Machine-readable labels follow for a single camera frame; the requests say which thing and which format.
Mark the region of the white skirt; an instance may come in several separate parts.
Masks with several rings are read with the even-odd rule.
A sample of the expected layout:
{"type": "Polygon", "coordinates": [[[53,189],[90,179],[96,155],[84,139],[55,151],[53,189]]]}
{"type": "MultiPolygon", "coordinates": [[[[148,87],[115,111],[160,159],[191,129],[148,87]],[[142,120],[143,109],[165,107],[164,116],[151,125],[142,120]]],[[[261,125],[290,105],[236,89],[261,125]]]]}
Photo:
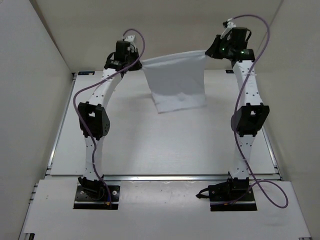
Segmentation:
{"type": "Polygon", "coordinates": [[[204,50],[180,52],[143,60],[142,70],[159,114],[207,105],[204,50]]]}

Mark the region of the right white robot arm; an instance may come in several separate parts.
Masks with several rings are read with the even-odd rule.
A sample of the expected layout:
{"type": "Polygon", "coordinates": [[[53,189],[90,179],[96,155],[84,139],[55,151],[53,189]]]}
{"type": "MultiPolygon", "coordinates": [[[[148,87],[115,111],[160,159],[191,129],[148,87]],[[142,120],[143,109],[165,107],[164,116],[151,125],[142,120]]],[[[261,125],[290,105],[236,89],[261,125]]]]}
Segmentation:
{"type": "Polygon", "coordinates": [[[229,200],[236,200],[242,195],[242,190],[249,187],[248,163],[252,145],[270,113],[258,90],[254,51],[247,47],[251,35],[248,28],[229,22],[205,51],[205,55],[212,59],[231,62],[238,85],[238,96],[230,120],[235,139],[234,160],[224,187],[224,195],[229,200]]]}

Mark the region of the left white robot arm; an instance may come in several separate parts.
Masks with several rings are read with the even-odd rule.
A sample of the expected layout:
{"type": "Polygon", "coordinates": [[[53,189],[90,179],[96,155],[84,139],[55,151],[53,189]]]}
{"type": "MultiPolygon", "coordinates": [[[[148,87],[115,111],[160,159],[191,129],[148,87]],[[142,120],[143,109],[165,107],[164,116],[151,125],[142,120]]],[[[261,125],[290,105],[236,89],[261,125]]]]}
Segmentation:
{"type": "Polygon", "coordinates": [[[115,51],[106,59],[102,72],[102,83],[95,83],[95,90],[86,102],[77,106],[80,129],[85,140],[85,170],[79,177],[80,185],[93,199],[108,193],[103,183],[103,175],[98,173],[102,166],[102,147],[105,136],[110,130],[110,120],[106,112],[108,102],[123,76],[128,71],[142,68],[138,60],[139,52],[132,36],[118,40],[115,51]]]}

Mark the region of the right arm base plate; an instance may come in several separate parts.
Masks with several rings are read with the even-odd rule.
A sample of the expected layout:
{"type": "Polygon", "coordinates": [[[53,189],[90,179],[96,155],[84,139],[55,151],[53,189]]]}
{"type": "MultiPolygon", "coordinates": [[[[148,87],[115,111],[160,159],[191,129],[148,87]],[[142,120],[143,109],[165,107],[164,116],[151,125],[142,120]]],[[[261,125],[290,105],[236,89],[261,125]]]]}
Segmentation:
{"type": "Polygon", "coordinates": [[[251,212],[257,211],[253,190],[248,181],[233,183],[225,181],[199,191],[198,199],[209,199],[211,212],[251,212]]]}

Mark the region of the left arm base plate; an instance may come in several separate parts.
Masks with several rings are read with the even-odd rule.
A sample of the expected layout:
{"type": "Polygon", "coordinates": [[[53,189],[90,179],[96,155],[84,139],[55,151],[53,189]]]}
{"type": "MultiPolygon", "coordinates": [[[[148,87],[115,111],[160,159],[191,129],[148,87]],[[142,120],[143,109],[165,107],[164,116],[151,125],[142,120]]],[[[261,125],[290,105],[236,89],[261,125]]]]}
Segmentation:
{"type": "Polygon", "coordinates": [[[111,197],[107,190],[101,189],[99,193],[77,186],[73,209],[75,210],[118,210],[120,200],[120,185],[109,185],[111,197]]]}

